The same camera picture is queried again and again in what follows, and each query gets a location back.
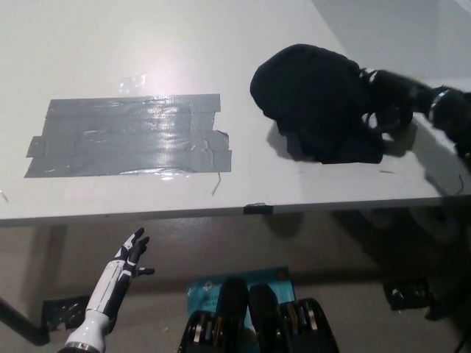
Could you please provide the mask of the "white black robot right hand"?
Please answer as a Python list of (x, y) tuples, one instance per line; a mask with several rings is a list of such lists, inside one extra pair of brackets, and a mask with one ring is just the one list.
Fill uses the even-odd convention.
[(407, 128), (414, 113), (427, 113), (433, 100), (433, 88), (401, 74), (364, 68), (361, 83), (370, 98), (366, 122), (375, 117), (374, 130), (387, 133)]

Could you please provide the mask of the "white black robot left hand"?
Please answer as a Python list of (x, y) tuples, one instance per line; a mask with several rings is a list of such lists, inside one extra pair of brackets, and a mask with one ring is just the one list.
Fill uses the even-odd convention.
[(155, 269), (140, 267), (138, 264), (149, 242), (149, 236), (143, 234), (143, 227), (132, 233), (105, 266), (90, 297), (87, 311), (96, 311), (107, 316), (110, 321), (115, 320), (131, 281), (155, 273)]

